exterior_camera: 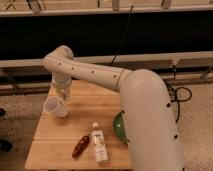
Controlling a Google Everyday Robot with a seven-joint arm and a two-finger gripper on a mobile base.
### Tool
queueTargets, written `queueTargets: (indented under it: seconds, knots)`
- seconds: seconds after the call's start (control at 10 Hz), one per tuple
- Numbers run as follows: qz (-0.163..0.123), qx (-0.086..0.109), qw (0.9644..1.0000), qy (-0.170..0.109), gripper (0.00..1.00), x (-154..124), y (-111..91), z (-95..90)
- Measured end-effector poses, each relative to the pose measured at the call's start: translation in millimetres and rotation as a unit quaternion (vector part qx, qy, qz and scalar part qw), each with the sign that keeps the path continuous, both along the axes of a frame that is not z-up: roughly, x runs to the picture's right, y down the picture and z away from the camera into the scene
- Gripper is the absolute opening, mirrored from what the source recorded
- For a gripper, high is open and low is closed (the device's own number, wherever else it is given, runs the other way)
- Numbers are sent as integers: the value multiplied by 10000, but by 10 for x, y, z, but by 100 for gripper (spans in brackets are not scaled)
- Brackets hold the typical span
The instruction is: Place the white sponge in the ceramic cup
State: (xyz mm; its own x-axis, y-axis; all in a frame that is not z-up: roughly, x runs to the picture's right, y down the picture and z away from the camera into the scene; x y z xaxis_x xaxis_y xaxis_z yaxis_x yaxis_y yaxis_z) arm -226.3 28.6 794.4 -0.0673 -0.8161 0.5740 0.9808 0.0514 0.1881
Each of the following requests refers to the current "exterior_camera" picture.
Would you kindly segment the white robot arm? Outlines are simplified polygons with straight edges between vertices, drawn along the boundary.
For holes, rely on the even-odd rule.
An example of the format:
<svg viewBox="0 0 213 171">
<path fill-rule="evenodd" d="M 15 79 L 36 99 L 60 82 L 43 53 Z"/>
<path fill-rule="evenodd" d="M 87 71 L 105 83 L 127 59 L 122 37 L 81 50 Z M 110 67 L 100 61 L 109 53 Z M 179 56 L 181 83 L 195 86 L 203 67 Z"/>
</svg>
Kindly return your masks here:
<svg viewBox="0 0 213 171">
<path fill-rule="evenodd" d="M 186 171 L 169 92 L 158 74 L 147 69 L 81 63 L 64 45 L 47 54 L 43 66 L 60 88 L 77 78 L 120 94 L 134 171 Z"/>
</svg>

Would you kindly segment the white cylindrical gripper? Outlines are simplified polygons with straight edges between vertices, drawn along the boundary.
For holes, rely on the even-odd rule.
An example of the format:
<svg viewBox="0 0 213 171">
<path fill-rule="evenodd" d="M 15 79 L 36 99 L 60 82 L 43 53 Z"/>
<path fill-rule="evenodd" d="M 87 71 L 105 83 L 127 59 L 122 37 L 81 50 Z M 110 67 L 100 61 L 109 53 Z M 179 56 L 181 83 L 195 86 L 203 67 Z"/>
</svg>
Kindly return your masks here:
<svg viewBox="0 0 213 171">
<path fill-rule="evenodd" d="M 43 105 L 43 111 L 60 118 L 64 118 L 68 115 L 68 109 L 57 96 L 46 99 Z"/>
</svg>

